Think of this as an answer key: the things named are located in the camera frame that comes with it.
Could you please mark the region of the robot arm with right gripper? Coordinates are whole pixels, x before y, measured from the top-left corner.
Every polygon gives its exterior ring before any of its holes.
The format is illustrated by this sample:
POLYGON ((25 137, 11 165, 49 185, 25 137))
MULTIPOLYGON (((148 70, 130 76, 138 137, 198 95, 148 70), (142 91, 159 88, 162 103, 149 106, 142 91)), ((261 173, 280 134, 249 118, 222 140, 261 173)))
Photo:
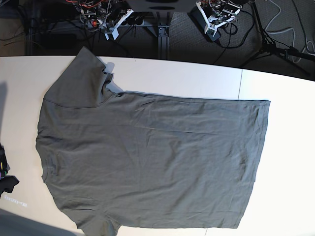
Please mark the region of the robot arm with right gripper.
POLYGON ((77 0, 80 21, 85 30, 103 33, 105 38, 116 40, 118 28, 134 13, 124 0, 77 0))

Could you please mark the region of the robot arm with left gripper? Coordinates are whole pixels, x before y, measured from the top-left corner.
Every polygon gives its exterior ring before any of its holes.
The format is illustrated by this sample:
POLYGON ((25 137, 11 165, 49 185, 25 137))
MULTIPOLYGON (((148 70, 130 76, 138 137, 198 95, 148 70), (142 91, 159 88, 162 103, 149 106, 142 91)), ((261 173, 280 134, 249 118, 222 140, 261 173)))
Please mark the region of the robot arm with left gripper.
POLYGON ((248 0, 198 0, 195 6, 207 24, 204 32, 216 33, 220 27, 234 22, 246 3, 248 0))

